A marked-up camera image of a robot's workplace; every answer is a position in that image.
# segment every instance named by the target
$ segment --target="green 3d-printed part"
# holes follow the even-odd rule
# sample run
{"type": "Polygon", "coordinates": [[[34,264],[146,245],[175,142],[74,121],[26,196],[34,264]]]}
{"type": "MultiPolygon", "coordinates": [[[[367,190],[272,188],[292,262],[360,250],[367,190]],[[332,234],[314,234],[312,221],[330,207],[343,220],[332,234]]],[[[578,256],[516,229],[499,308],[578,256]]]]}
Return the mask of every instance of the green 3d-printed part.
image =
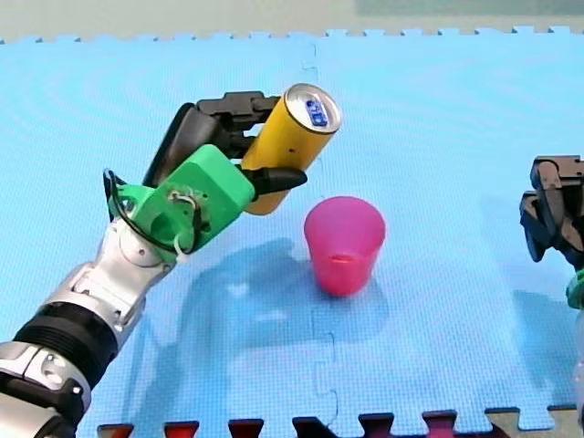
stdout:
{"type": "Polygon", "coordinates": [[[578,271],[566,287],[566,297],[571,308],[584,307],[584,269],[578,271]]]}
{"type": "MultiPolygon", "coordinates": [[[[213,144],[199,148],[156,189],[124,184],[118,193],[128,217],[142,232],[168,246],[178,235],[183,251],[192,247],[195,238],[189,198],[201,207],[203,218],[197,250],[232,223],[255,196],[254,186],[213,144]]],[[[112,200],[109,209],[116,215],[112,200]]],[[[166,262],[177,256],[160,248],[159,252],[166,262]]]]}

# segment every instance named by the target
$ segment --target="table surface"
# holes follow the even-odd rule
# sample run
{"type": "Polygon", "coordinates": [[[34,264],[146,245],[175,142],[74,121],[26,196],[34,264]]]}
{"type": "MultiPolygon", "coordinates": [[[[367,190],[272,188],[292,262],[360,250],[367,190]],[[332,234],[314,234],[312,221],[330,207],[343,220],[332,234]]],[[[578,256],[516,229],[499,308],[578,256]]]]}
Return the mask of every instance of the table surface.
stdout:
{"type": "MultiPolygon", "coordinates": [[[[322,34],[329,28],[347,28],[360,32],[365,28],[383,28],[397,33],[404,28],[420,28],[435,33],[444,27],[456,27],[471,33],[486,26],[509,30],[515,25],[533,25],[546,29],[553,25],[569,25],[574,31],[584,28],[580,2],[524,1],[490,2],[480,8],[477,3],[448,1],[436,3],[338,0],[335,7],[323,0],[273,0],[270,6],[259,1],[217,0],[197,5],[195,2],[172,0],[160,12],[160,2],[115,1],[74,2],[66,0],[20,2],[6,0],[0,14],[0,37],[15,41],[20,37],[40,36],[51,40],[71,34],[85,39],[100,34],[133,37],[151,34],[162,38],[177,32],[206,36],[228,30],[244,35],[251,30],[266,30],[283,35],[288,30],[306,30],[322,34]]],[[[574,416],[554,414],[558,421],[553,436],[574,436],[574,416]]],[[[510,436],[523,436],[515,430],[513,414],[499,414],[495,422],[502,424],[510,436]]],[[[550,433],[525,433],[526,436],[551,436],[550,433]]]]}

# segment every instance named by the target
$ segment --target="blue foam mat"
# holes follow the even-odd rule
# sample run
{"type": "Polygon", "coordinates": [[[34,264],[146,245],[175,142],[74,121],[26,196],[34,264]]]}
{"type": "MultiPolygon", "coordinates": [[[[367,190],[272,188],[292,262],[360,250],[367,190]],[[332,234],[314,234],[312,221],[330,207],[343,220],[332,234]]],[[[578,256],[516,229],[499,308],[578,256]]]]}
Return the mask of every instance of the blue foam mat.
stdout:
{"type": "Polygon", "coordinates": [[[345,114],[310,184],[152,290],[79,436],[184,421],[228,436],[227,421],[259,418],[263,436],[283,437],[316,416],[350,437],[381,412],[408,435],[429,411],[456,411],[469,433],[504,408],[521,428],[552,427],[547,408],[572,402],[571,272],[557,254],[529,260],[518,203],[535,155],[580,152],[584,39],[554,30],[1,46],[2,339],[94,256],[102,168],[139,181],[185,100],[307,81],[345,114]],[[336,194],[376,204],[390,227],[367,290],[343,301],[314,286],[301,234],[336,194]]]}

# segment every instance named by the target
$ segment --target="blue label on can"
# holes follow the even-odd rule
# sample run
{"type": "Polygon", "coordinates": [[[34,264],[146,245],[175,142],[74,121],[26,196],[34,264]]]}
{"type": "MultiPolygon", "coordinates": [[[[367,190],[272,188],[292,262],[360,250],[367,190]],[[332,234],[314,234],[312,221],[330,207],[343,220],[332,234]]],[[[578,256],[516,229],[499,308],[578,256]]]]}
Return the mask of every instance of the blue label on can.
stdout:
{"type": "Polygon", "coordinates": [[[308,116],[310,117],[310,121],[312,122],[312,126],[327,126],[329,121],[327,120],[327,115],[325,111],[322,109],[320,102],[316,100],[307,100],[307,111],[308,116]]]}

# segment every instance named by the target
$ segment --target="silver robot arm segment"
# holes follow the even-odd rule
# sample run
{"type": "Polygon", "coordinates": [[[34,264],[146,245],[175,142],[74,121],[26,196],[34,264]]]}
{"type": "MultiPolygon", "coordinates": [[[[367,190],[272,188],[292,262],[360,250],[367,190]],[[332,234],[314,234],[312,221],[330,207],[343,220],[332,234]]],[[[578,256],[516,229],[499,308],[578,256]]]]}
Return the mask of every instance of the silver robot arm segment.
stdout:
{"type": "Polygon", "coordinates": [[[172,269],[122,220],[109,224],[96,260],[75,268],[0,344],[0,437],[75,437],[148,291],[172,269]]]}

